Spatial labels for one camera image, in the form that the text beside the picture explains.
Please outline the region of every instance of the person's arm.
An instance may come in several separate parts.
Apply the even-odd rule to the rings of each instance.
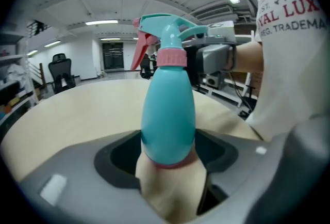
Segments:
[[[256,73],[263,71],[263,53],[261,42],[251,41],[236,47],[237,63],[235,72]],[[232,56],[230,53],[226,69],[232,65]]]

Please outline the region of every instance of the table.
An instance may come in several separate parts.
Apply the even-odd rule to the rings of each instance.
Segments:
[[[42,101],[6,134],[1,152],[16,181],[59,150],[111,134],[139,130],[150,81],[124,79],[78,86]],[[219,102],[193,92],[196,127],[258,139],[253,130]],[[144,198],[172,223],[194,218],[206,179],[199,159],[178,169],[156,169],[144,152],[136,169]]]

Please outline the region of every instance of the office chair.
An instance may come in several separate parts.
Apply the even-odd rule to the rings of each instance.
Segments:
[[[144,55],[141,63],[140,63],[140,76],[144,79],[150,79],[151,76],[154,74],[151,72],[150,69],[150,59],[147,54]]]
[[[53,56],[53,62],[66,59],[64,53],[58,53]]]
[[[52,89],[55,94],[58,94],[62,91],[71,89],[76,86],[74,77],[71,75],[71,59],[52,61],[48,64],[48,68],[54,79],[54,83],[52,83]],[[64,78],[67,84],[63,87],[62,78]]]

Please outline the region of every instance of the bottle body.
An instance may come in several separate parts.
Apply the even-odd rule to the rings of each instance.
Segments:
[[[159,164],[181,162],[195,134],[195,107],[187,72],[182,67],[157,69],[142,112],[142,142],[146,155]]]

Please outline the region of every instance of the wooden railing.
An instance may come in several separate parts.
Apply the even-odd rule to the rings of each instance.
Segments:
[[[43,68],[42,68],[42,63],[40,63],[39,67],[37,67],[29,61],[29,69],[30,69],[30,73],[32,74],[31,77],[36,82],[38,82],[42,88],[46,88],[47,84],[46,84],[45,75],[44,75]]]

